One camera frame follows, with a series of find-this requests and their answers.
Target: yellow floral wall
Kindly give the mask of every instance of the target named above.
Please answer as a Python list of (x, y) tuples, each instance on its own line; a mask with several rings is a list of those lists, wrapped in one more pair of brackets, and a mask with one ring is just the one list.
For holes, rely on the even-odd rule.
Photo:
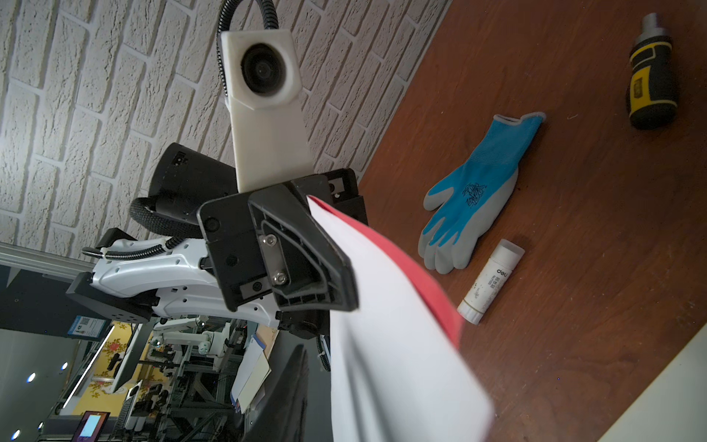
[[(124, 356), (125, 350), (128, 346), (130, 340), (130, 334), (132, 329), (130, 324), (124, 322), (114, 322), (115, 330), (110, 335), (110, 338), (103, 346), (101, 354), (96, 359), (95, 370), (93, 372), (94, 376), (101, 378), (112, 378), (113, 370), (108, 371), (108, 364), (113, 357), (113, 354), (122, 353)], [(149, 345), (143, 350), (141, 359), (145, 359)], [(139, 396), (146, 392), (152, 385), (161, 383), (163, 387), (168, 386), (168, 379), (163, 376), (162, 373), (157, 368), (147, 367), (147, 371), (142, 369), (143, 364), (138, 364), (135, 373), (131, 380), (123, 387), (121, 387), (117, 392), (113, 394), (106, 393), (106, 390), (110, 387), (109, 382), (93, 381), (89, 384), (88, 388), (84, 392), (81, 399), (76, 404), (73, 414), (83, 414), (86, 411), (94, 412), (109, 412), (112, 416), (117, 416), (120, 413), (120, 408), (122, 407), (123, 400), (127, 391), (135, 386), (141, 379), (141, 371), (143, 373), (143, 383), (140, 389)]]

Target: white glue stick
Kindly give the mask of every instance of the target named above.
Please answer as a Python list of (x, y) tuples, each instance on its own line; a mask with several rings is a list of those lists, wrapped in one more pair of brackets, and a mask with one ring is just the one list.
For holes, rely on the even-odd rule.
[(457, 312), (470, 323), (478, 325), (524, 253), (525, 250), (512, 242), (501, 240), (474, 286), (457, 307)]

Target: screwdriver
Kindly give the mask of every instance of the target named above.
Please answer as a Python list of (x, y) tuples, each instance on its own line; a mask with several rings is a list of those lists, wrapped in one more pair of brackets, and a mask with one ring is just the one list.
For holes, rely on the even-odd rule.
[(655, 129), (675, 118), (678, 92), (671, 53), (672, 38), (658, 26), (658, 15), (643, 17), (641, 34), (631, 50), (633, 76), (626, 90), (626, 109), (637, 129)]

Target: glove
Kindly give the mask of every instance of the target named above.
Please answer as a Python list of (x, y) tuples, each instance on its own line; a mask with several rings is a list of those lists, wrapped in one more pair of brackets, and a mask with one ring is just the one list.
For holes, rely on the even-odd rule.
[(425, 209), (442, 207), (422, 230), (417, 245), (425, 267), (447, 274), (469, 264), (477, 239), (513, 193), (518, 162), (544, 120), (543, 112), (520, 119), (494, 115), (467, 162), (427, 192)]

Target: ceiling light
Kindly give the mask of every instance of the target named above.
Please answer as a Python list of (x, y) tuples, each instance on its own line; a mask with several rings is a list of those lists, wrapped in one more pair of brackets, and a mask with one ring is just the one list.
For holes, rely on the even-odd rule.
[(114, 326), (114, 325), (110, 328), (110, 330), (108, 331), (108, 334), (105, 335), (105, 338), (104, 338), (103, 342), (101, 342), (101, 343), (100, 343), (100, 347), (98, 347), (98, 351), (93, 355), (93, 359), (90, 360), (90, 363), (88, 364), (88, 366), (86, 367), (86, 369), (83, 371), (83, 374), (81, 375), (81, 377), (78, 379), (78, 382), (77, 382), (76, 385), (74, 386), (74, 389), (71, 391), (71, 393), (69, 393), (69, 397), (66, 398), (66, 402), (64, 402), (64, 406), (62, 407), (62, 409), (63, 409), (63, 408), (66, 408), (66, 406), (69, 404), (69, 401), (71, 400), (71, 397), (74, 396), (74, 393), (76, 392), (76, 390), (78, 390), (78, 386), (81, 385), (81, 382), (83, 381), (83, 378), (85, 378), (86, 375), (88, 374), (89, 370), (91, 370), (91, 367), (93, 366), (93, 363), (95, 362), (95, 360), (96, 360), (96, 359), (98, 358), (98, 356), (100, 355), (101, 351), (103, 350), (103, 346), (105, 345), (105, 343), (108, 342), (108, 338), (110, 337), (110, 334), (113, 333), (113, 330), (115, 330), (115, 326)]

